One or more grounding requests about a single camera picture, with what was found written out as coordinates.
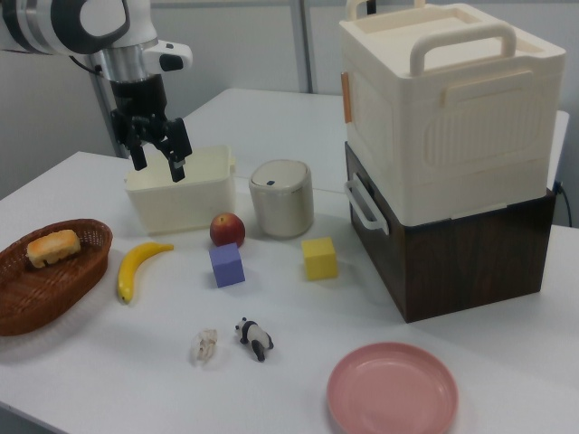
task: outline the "apple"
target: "apple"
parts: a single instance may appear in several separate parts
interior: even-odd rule
[[[232,242],[240,247],[245,240],[245,225],[232,212],[216,215],[209,225],[209,236],[216,246],[224,246]]]

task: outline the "dark brown wooden box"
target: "dark brown wooden box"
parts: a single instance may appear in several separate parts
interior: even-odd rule
[[[541,289],[555,209],[549,190],[506,209],[407,227],[347,143],[346,164],[348,179],[358,175],[388,221],[389,235],[370,231],[350,206],[352,224],[406,322]]]

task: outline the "storage box handle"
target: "storage box handle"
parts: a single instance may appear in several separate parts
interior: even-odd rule
[[[356,9],[358,5],[367,0],[347,0],[346,2],[346,19],[348,21],[355,21],[357,19]],[[414,0],[414,7],[424,7],[426,0]]]
[[[366,229],[369,229],[370,231],[383,230],[386,235],[389,235],[390,229],[388,228],[388,222],[386,221],[386,219],[384,218],[384,216],[382,215],[382,213],[380,212],[380,210],[370,197],[370,194],[368,194],[368,192],[365,190],[364,185],[362,184],[362,181],[360,181],[358,175],[354,174],[353,178],[344,184],[344,187],[346,196],[350,201],[350,203],[352,204],[352,208],[356,212],[358,218],[360,219],[364,227]],[[362,208],[360,207],[359,203],[357,202],[356,198],[354,197],[350,189],[356,190],[360,194],[360,196],[362,196],[362,200],[370,209],[370,212],[372,213],[372,216],[375,218],[375,221],[370,221],[365,217]]]
[[[517,50],[517,35],[505,22],[469,24],[460,29],[433,32],[421,36],[410,52],[410,75],[424,73],[424,56],[434,48],[488,38],[502,38],[501,56],[513,57]]]

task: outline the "cream plastic container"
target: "cream plastic container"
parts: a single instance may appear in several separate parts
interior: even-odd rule
[[[347,140],[400,223],[543,197],[565,51],[468,5],[360,3],[340,23]]]
[[[215,215],[235,210],[235,160],[228,146],[194,149],[185,179],[174,183],[162,154],[127,175],[125,189],[148,233],[206,228]]]
[[[314,196],[308,165],[272,160],[257,168],[249,182],[261,229],[273,237],[297,237],[314,221]]]

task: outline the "panda figurine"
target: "panda figurine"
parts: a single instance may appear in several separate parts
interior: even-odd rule
[[[239,342],[242,344],[252,343],[253,352],[257,355],[257,360],[260,362],[265,360],[263,350],[273,348],[271,336],[265,333],[257,323],[248,321],[245,316],[235,326],[235,333],[241,338]]]

